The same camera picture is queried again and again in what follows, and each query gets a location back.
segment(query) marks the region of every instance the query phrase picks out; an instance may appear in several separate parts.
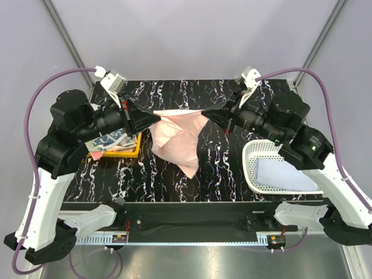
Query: robotic arm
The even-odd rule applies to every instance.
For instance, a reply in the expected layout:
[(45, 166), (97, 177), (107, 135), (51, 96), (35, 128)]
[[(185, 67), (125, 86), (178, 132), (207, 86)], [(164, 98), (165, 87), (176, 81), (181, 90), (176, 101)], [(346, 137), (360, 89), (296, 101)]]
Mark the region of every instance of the robotic arm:
[(126, 80), (117, 73), (97, 67), (96, 76), (112, 99), (94, 111), (84, 92), (61, 93), (51, 106), (53, 117), (48, 134), (38, 144), (35, 158), (40, 177), (37, 197), (30, 195), (26, 213), (19, 229), (5, 237), (4, 243), (16, 249), (21, 241), (31, 200), (37, 199), (33, 218), (24, 239), (26, 259), (43, 264), (63, 259), (78, 239), (102, 228), (119, 229), (124, 224), (124, 208), (109, 201), (96, 209), (71, 219), (58, 219), (66, 190), (80, 162), (88, 155), (86, 142), (125, 128), (128, 135), (137, 134), (160, 120), (133, 104), (121, 91)]
[(279, 155), (309, 176), (332, 202), (318, 207), (282, 202), (273, 216), (280, 224), (323, 228), (343, 245), (372, 244), (372, 202), (351, 177), (342, 178), (333, 147), (325, 136), (304, 125), (309, 105), (292, 91), (276, 92), (267, 110), (260, 102), (246, 102), (257, 88), (252, 78), (257, 74), (257, 70), (248, 69), (237, 80), (240, 88), (227, 102), (202, 114), (226, 134), (239, 126), (281, 145)]

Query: shiny floor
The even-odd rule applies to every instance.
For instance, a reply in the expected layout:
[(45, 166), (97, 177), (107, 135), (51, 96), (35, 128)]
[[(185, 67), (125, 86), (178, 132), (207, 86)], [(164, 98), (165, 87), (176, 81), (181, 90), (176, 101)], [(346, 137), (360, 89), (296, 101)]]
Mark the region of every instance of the shiny floor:
[[(288, 236), (288, 246), (299, 240)], [(72, 258), (77, 272), (88, 279), (105, 278), (115, 265), (115, 255), (97, 246), (77, 246)], [(310, 235), (294, 251), (271, 254), (266, 248), (128, 246), (119, 251), (120, 264), (111, 278), (225, 279), (225, 278), (351, 278), (340, 245), (324, 235)], [(48, 264), (42, 279), (77, 278), (68, 257)]]

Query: light blue cloth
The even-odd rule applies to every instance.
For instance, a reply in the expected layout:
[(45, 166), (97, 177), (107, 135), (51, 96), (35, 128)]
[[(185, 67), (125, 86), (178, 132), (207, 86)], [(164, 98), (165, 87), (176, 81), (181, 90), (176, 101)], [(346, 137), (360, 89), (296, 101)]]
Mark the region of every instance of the light blue cloth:
[(285, 161), (267, 158), (257, 160), (255, 180), (258, 184), (289, 191), (319, 191), (318, 185)]

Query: black marble table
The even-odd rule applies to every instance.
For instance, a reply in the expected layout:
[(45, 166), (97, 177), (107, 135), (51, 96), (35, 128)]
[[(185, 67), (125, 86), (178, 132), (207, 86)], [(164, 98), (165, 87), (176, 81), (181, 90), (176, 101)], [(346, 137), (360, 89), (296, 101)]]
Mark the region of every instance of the black marble table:
[[(125, 90), (131, 99), (150, 110), (204, 109), (223, 102), (236, 88), (233, 80), (129, 81)], [(266, 80), (254, 99), (269, 106), (277, 91), (288, 91), (286, 80)], [(92, 103), (102, 104), (108, 95), (99, 83)], [(208, 122), (199, 135), (199, 170), (189, 179), (178, 166), (151, 152), (152, 138), (144, 132), (139, 157), (91, 158), (82, 162), (70, 184), (65, 202), (99, 202), (118, 196), (126, 202), (217, 202), (217, 201), (297, 201), (323, 199), (321, 195), (262, 195), (245, 181), (242, 168), (244, 145), (259, 137), (237, 128), (225, 136)]]

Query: white laundry basket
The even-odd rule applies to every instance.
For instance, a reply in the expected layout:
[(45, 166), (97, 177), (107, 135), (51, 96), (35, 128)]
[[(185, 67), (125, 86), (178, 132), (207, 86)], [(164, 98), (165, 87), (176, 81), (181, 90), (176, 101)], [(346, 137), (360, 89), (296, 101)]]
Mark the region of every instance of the white laundry basket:
[(280, 146), (267, 139), (256, 139), (250, 141), (243, 148), (243, 170), (246, 182), (249, 187), (261, 194), (275, 195), (298, 195), (298, 194), (323, 194), (323, 191), (299, 192), (288, 191), (278, 188), (267, 187), (256, 183), (254, 177), (256, 175), (257, 160), (259, 158), (268, 158), (271, 160), (284, 161), (283, 157), (278, 154)]

